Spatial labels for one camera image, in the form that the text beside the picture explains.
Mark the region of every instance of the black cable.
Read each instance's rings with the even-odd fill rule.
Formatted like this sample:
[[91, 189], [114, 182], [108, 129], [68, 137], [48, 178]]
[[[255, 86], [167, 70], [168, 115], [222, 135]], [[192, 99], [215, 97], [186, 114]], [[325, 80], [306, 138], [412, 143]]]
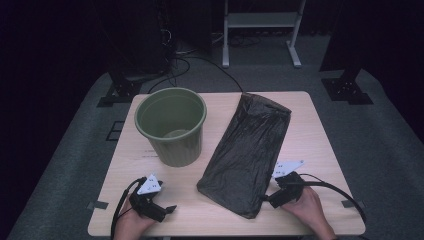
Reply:
[[113, 214], [113, 219], [112, 219], [112, 225], [110, 227], [110, 239], [113, 240], [113, 238], [115, 237], [115, 227], [116, 227], [116, 222], [118, 221], [119, 217], [122, 216], [123, 214], [125, 214], [127, 211], [129, 211], [130, 209], [128, 209], [126, 212], [122, 213], [121, 215], [119, 215], [119, 212], [121, 211], [122, 205], [124, 204], [125, 199], [128, 196], [128, 192], [130, 191], [130, 189], [134, 186], [134, 184], [138, 183], [140, 185], [141, 183], [141, 178], [134, 180], [128, 187], [127, 189], [124, 190], [124, 192], [122, 193], [121, 199], [119, 199], [119, 203], [118, 206], [116, 207], [115, 213]]
[[159, 85], [159, 84], [161, 84], [161, 83], [165, 82], [166, 80], [169, 80], [169, 79], [171, 79], [171, 78], [179, 77], [179, 76], [181, 76], [181, 75], [185, 74], [186, 72], [188, 72], [188, 70], [190, 69], [190, 63], [189, 63], [188, 61], [184, 60], [184, 59], [181, 59], [181, 58], [176, 58], [176, 59], [186, 62], [186, 63], [187, 63], [187, 69], [186, 69], [186, 70], [184, 70], [184, 72], [179, 73], [179, 74], [177, 74], [177, 75], [172, 74], [172, 75], [173, 75], [173, 77], [168, 77], [168, 78], [162, 79], [162, 80], [160, 80], [159, 82], [155, 83], [155, 84], [154, 84], [154, 85], [153, 85], [153, 86], [149, 89], [149, 91], [147, 91], [147, 93], [148, 93], [148, 94], [150, 94], [150, 93], [151, 93], [151, 91], [153, 90], [153, 88], [155, 88], [157, 85]]
[[359, 206], [359, 204], [351, 197], [349, 196], [347, 193], [343, 192], [343, 190], [341, 190], [340, 188], [321, 181], [321, 182], [292, 182], [292, 183], [284, 183], [285, 185], [302, 185], [302, 186], [319, 186], [319, 187], [327, 187], [330, 188], [336, 192], [338, 192], [339, 194], [341, 194], [343, 197], [347, 198], [350, 202], [352, 202], [353, 206], [356, 208], [356, 210], [358, 210], [359, 214], [361, 215], [362, 221], [364, 221], [364, 223], [366, 223], [367, 218], [365, 216], [364, 211], [362, 210], [362, 208]]
[[214, 63], [214, 62], [212, 62], [212, 61], [210, 61], [210, 60], [208, 60], [208, 59], [205, 59], [205, 58], [201, 58], [201, 57], [184, 57], [184, 58], [194, 58], [194, 59], [201, 59], [201, 60], [203, 60], [203, 61], [206, 61], [206, 62], [209, 62], [210, 64], [212, 64], [212, 65], [214, 65], [215, 67], [217, 67], [219, 70], [221, 70], [223, 73], [225, 73], [228, 77], [230, 77], [236, 84], [237, 84], [237, 86], [238, 86], [238, 88], [240, 89], [240, 91], [241, 92], [244, 92], [243, 91], [243, 88], [240, 86], [240, 84], [237, 82], [237, 80], [233, 77], [233, 76], [231, 76], [230, 74], [228, 74], [224, 69], [222, 69], [220, 66], [218, 66], [218, 64], [216, 64], [216, 63]]
[[323, 180], [321, 180], [321, 179], [319, 179], [319, 178], [315, 177], [314, 175], [307, 174], [307, 173], [299, 174], [299, 176], [309, 176], [309, 177], [313, 177], [313, 178], [315, 178], [316, 180], [318, 180], [318, 181], [320, 181], [320, 182], [324, 182]]

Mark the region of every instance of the green bucket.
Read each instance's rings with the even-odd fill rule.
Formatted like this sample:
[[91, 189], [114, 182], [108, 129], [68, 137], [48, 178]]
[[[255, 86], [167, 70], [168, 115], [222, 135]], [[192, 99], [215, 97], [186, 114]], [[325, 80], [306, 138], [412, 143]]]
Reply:
[[185, 88], [167, 88], [146, 97], [138, 105], [134, 121], [163, 163], [184, 167], [202, 151], [205, 118], [206, 104], [199, 94]]

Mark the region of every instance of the black trash bag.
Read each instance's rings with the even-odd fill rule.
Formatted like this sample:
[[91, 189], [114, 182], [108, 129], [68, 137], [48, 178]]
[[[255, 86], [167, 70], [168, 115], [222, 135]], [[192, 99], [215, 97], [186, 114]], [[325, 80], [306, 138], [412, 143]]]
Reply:
[[262, 206], [290, 122], [290, 109], [243, 93], [197, 189], [247, 219]]

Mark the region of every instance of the table surface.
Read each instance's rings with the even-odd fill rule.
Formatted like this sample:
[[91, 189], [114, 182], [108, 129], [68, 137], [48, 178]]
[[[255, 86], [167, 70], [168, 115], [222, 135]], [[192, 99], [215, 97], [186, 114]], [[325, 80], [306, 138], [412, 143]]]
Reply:
[[[304, 160], [298, 173], [312, 174], [351, 195], [349, 187], [328, 141], [325, 130], [306, 92], [253, 92], [292, 110], [291, 121], [281, 147], [279, 161]], [[124, 189], [137, 178], [155, 173], [162, 180], [162, 191], [153, 199], [162, 207], [177, 205], [174, 213], [155, 224], [147, 236], [291, 236], [311, 232], [295, 217], [269, 203], [262, 204], [255, 219], [245, 219], [199, 193], [196, 183], [221, 140], [241, 93], [200, 93], [207, 106], [203, 125], [203, 149], [192, 164], [173, 168], [163, 164], [148, 140], [134, 124], [134, 112], [147, 95], [134, 97], [113, 155], [98, 201], [107, 209], [95, 209], [88, 226], [92, 236], [109, 236], [112, 216]], [[314, 180], [307, 176], [305, 180]], [[313, 187], [319, 194], [324, 213], [338, 235], [359, 235], [365, 225], [355, 208], [344, 208], [346, 200], [337, 192]], [[267, 194], [278, 190], [271, 179]]]

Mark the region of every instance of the bucket rim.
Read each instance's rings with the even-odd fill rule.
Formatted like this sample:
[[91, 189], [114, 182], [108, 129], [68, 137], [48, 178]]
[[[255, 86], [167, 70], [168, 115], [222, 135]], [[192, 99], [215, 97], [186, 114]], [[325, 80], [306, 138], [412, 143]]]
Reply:
[[[184, 92], [188, 92], [188, 93], [191, 93], [191, 94], [193, 94], [194, 96], [196, 96], [199, 100], [200, 100], [200, 102], [202, 103], [202, 106], [203, 106], [203, 114], [202, 114], [202, 117], [200, 118], [200, 120], [199, 120], [199, 122], [196, 124], [196, 126], [194, 126], [192, 129], [190, 129], [189, 131], [187, 131], [186, 133], [184, 133], [184, 134], [181, 134], [181, 135], [179, 135], [179, 136], [176, 136], [176, 137], [167, 137], [167, 138], [163, 138], [163, 137], [156, 137], [156, 136], [152, 136], [152, 135], [150, 135], [150, 134], [148, 134], [148, 133], [146, 133], [142, 128], [141, 128], [141, 126], [140, 126], [140, 124], [138, 123], [138, 121], [137, 121], [137, 113], [138, 113], [138, 111], [139, 111], [139, 109], [141, 108], [141, 105], [145, 102], [145, 101], [147, 101], [149, 98], [151, 98], [152, 96], [154, 96], [155, 94], [159, 94], [159, 93], [161, 93], [161, 92], [166, 92], [166, 91], [171, 91], [171, 90], [180, 90], [180, 91], [184, 91]], [[149, 139], [149, 140], [153, 140], [153, 141], [158, 141], [158, 142], [175, 142], [175, 141], [178, 141], [178, 140], [182, 140], [182, 139], [184, 139], [184, 138], [187, 138], [187, 137], [189, 137], [189, 136], [191, 136], [194, 132], [197, 132], [197, 131], [201, 131], [202, 130], [202, 125], [203, 125], [203, 123], [204, 123], [204, 121], [205, 121], [205, 119], [206, 119], [206, 115], [207, 115], [207, 107], [206, 107], [206, 103], [205, 103], [205, 101], [203, 100], [203, 98], [198, 94], [198, 93], [196, 93], [195, 91], [193, 91], [193, 90], [190, 90], [190, 89], [188, 89], [188, 88], [182, 88], [182, 87], [171, 87], [171, 88], [165, 88], [165, 89], [161, 89], [161, 90], [158, 90], [158, 91], [156, 91], [156, 92], [154, 92], [154, 93], [152, 93], [152, 94], [150, 94], [150, 95], [148, 95], [146, 98], [144, 98], [139, 104], [138, 104], [138, 106], [137, 106], [137, 108], [136, 108], [136, 110], [135, 110], [135, 112], [134, 112], [134, 122], [135, 122], [135, 126], [136, 126], [136, 128], [137, 128], [137, 130], [144, 136], [144, 137], [146, 137], [147, 139]]]

